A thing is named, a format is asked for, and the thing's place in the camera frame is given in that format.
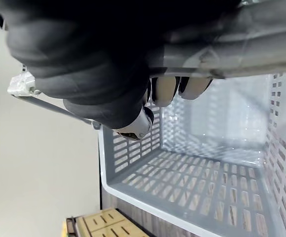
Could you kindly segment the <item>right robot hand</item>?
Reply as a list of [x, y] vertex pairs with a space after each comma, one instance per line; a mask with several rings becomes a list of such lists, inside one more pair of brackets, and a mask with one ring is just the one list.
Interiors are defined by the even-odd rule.
[[210, 78], [151, 78], [147, 53], [189, 24], [235, 10], [238, 0], [0, 0], [10, 54], [35, 77], [36, 89], [71, 113], [127, 139], [150, 132], [151, 99], [166, 107], [194, 100]]

